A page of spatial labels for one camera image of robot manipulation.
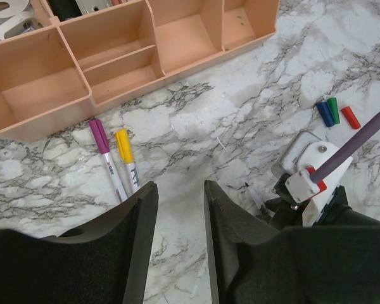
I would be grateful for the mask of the blue pen cap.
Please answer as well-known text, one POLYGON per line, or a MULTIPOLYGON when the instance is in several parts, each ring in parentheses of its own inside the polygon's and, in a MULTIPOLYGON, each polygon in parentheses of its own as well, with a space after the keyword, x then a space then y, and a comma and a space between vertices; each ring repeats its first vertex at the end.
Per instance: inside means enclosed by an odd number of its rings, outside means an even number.
POLYGON ((333 127, 335 125, 334 117, 327 102, 318 102, 315 104, 320 117, 326 127, 333 127))

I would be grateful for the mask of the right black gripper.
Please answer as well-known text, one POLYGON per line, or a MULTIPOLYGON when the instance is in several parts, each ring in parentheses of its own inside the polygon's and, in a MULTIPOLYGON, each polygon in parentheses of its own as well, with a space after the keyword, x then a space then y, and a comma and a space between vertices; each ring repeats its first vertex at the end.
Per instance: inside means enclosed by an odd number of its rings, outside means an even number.
MULTIPOLYGON (((310 201, 304 201, 297 205, 286 188, 286 179, 289 175, 282 175, 274 186, 274 192, 277 198, 270 199, 265 202, 268 213, 271 212, 270 218, 266 222, 272 227, 282 230, 291 225, 303 226, 303 213, 306 216, 310 210, 308 208, 310 201)), ((336 221, 340 215, 348 210, 348 200, 346 191, 343 186, 338 186, 331 200, 322 209, 319 218, 313 222, 313 225, 336 225, 336 221)))

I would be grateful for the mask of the blue pen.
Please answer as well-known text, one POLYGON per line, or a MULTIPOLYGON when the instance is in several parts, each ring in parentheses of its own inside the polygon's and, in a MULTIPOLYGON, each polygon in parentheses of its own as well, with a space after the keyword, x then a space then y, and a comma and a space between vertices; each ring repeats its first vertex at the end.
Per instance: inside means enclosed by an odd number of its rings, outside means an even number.
POLYGON ((266 207, 264 205, 264 202, 259 197, 259 195, 257 194, 257 192, 247 182, 245 182, 244 184, 245 184, 246 189, 248 190, 248 192, 249 192, 249 194, 251 196, 251 199, 256 204, 256 207, 257 207, 257 210, 258 210, 258 214, 259 215, 268 215, 268 211, 267 211, 267 209, 266 209, 266 207))

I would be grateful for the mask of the green pen cap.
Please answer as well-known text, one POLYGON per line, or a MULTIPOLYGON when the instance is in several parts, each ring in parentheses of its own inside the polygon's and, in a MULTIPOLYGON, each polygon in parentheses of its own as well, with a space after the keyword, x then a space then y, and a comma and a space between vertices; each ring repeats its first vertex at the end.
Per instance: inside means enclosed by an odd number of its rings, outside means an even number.
POLYGON ((327 104, 329 106, 329 109, 331 111, 331 114, 334 119, 334 123, 340 124, 340 118, 339 118, 339 108, 338 108, 338 101, 337 98, 331 97, 327 99, 327 104))

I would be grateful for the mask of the purple pen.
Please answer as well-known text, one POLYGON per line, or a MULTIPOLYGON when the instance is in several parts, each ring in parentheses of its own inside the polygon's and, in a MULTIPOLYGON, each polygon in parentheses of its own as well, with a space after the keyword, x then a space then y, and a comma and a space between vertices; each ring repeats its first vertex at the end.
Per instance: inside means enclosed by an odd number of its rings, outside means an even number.
POLYGON ((113 184, 113 189, 118 197, 118 200, 120 203, 123 203, 127 199, 127 193, 119 177, 119 174, 117 172, 117 168, 112 159, 111 153, 110 152, 105 153, 102 155, 102 157, 104 158, 106 169, 110 176, 111 182, 113 184))

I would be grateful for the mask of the yellow pen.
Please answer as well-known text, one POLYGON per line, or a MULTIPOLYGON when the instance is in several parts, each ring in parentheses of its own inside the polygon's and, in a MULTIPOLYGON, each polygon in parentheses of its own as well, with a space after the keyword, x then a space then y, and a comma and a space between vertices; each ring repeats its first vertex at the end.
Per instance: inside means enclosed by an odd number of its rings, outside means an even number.
POLYGON ((125 163, 125 168, 129 176, 132 192, 135 193, 141 188, 137 174, 136 163, 125 163))

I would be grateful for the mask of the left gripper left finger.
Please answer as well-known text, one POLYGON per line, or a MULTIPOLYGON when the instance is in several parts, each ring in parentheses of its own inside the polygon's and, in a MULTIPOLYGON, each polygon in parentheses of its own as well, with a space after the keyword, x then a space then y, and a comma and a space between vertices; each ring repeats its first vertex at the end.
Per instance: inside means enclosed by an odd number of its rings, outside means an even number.
POLYGON ((59 236, 0 229, 0 303, 142 303, 157 213, 149 182, 59 236))

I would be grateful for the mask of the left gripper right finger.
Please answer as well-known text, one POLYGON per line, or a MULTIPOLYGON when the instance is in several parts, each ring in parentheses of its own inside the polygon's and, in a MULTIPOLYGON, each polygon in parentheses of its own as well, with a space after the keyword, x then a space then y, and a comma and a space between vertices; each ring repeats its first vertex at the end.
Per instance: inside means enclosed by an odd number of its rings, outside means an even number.
POLYGON ((380 303, 380 221, 355 212, 344 187, 311 227, 279 198, 262 220, 214 181, 204 193, 214 303, 380 303))

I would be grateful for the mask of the yellow pen cap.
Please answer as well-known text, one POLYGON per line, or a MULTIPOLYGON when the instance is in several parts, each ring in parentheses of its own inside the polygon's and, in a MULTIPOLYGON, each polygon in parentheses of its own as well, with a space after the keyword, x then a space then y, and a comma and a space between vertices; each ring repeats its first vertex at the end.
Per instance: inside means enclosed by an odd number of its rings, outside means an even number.
POLYGON ((130 138, 127 129, 122 129, 116 133, 117 146, 121 159, 125 163, 134 163, 134 154, 130 145, 130 138))

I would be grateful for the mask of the purple pen cap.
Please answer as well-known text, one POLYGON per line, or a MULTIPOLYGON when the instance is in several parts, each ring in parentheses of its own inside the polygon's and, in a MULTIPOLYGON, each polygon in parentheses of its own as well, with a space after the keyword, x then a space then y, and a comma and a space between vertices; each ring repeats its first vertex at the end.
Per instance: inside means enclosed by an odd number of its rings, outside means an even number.
POLYGON ((89 126, 93 134, 94 140, 97 144, 99 152, 103 155, 110 152, 110 144, 107 138, 106 132, 104 130, 103 124, 98 119, 93 119, 89 121, 89 126))

